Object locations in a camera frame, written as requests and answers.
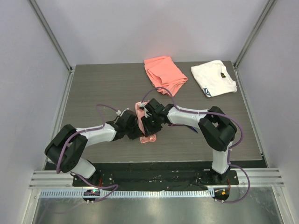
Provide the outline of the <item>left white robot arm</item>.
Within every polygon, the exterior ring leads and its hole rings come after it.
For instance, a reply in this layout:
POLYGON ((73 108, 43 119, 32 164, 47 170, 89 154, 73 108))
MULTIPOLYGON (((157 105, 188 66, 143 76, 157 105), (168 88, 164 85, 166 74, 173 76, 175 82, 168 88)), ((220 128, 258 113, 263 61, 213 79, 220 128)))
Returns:
POLYGON ((95 166, 82 158, 85 148, 112 142, 127 136, 134 140, 143 136, 135 112, 126 109, 117 111, 117 117, 103 125, 89 128, 75 128, 68 124, 58 132, 45 149, 45 155, 57 166, 59 172, 72 172, 83 177, 89 186, 95 186, 100 179, 95 166))

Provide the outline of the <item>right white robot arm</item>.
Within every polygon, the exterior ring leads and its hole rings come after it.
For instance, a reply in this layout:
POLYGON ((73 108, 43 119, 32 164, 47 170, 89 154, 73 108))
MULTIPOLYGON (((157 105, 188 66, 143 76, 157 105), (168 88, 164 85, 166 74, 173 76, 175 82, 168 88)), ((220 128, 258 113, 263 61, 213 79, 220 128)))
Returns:
POLYGON ((163 106, 153 98, 148 103, 140 103, 138 108, 145 112, 141 122, 146 137, 161 131, 164 124, 200 129, 213 151, 212 181, 222 184, 227 180, 230 170, 228 151, 235 139, 237 128, 219 107, 193 110, 174 104, 163 106))

